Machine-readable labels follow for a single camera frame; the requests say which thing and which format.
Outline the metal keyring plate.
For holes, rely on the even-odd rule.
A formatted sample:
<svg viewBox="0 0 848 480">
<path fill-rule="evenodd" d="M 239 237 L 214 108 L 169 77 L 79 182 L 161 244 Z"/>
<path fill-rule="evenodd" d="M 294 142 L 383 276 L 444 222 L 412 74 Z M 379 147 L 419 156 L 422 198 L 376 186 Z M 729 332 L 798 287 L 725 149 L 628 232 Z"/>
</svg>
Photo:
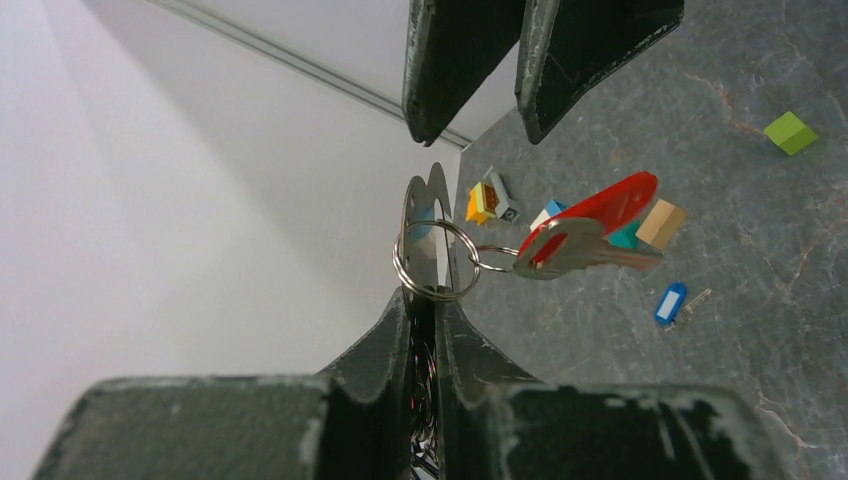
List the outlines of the metal keyring plate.
<svg viewBox="0 0 848 480">
<path fill-rule="evenodd" d="M 413 479 L 439 477 L 434 303 L 418 292 L 438 290 L 437 241 L 446 238 L 446 231 L 433 223 L 449 210 L 447 181 L 440 163 L 432 165 L 426 179 L 415 176 L 410 180 L 404 197 L 402 231 L 396 241 L 395 261 L 403 268 L 408 281 L 415 285 L 410 287 L 408 282 L 401 282 L 407 317 L 411 320 Z"/>
</svg>

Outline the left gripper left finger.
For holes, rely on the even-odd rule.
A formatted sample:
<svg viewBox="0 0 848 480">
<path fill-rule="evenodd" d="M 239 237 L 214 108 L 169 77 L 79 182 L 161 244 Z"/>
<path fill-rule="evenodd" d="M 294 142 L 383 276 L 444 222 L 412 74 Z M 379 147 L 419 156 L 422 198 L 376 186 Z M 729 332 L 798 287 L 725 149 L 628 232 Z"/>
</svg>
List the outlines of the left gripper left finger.
<svg viewBox="0 0 848 480">
<path fill-rule="evenodd" d="M 401 290 L 312 375 L 125 377 L 87 389 L 37 479 L 406 479 L 411 327 Z"/>
</svg>

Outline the red key tag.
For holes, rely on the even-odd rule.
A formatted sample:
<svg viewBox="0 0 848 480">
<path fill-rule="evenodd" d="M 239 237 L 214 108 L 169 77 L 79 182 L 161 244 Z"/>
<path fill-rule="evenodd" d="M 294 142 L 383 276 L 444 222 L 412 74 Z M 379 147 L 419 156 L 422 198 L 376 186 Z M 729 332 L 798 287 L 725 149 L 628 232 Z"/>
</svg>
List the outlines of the red key tag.
<svg viewBox="0 0 848 480">
<path fill-rule="evenodd" d="M 556 221 L 592 220 L 601 226 L 600 236 L 604 239 L 636 220 L 654 199 L 658 186 L 658 177 L 647 171 L 626 177 L 539 224 L 519 248 L 516 260 L 541 263 L 564 246 L 565 233 L 554 234 L 550 240 L 542 239 L 544 233 L 553 230 Z"/>
</svg>

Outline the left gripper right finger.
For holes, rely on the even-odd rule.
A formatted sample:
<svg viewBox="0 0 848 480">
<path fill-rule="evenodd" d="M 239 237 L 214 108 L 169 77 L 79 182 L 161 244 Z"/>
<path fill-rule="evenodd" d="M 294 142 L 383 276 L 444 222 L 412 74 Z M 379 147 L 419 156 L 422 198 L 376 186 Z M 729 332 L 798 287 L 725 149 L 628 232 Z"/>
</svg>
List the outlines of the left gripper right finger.
<svg viewBox="0 0 848 480">
<path fill-rule="evenodd" d="M 457 303 L 434 311 L 444 479 L 783 479 L 764 426 L 705 385 L 543 383 Z"/>
</svg>

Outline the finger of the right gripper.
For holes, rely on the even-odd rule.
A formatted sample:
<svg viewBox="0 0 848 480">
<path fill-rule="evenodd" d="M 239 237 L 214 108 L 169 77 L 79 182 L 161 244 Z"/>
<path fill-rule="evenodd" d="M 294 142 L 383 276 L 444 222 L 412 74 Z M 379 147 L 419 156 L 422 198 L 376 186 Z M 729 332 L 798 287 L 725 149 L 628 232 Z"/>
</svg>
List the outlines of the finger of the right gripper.
<svg viewBox="0 0 848 480">
<path fill-rule="evenodd" d="M 598 83 L 677 28 L 683 0 L 528 1 L 515 96 L 539 144 Z"/>
<path fill-rule="evenodd" d="M 412 139 L 430 146 L 518 42 L 525 3 L 409 5 L 401 109 Z"/>
</svg>

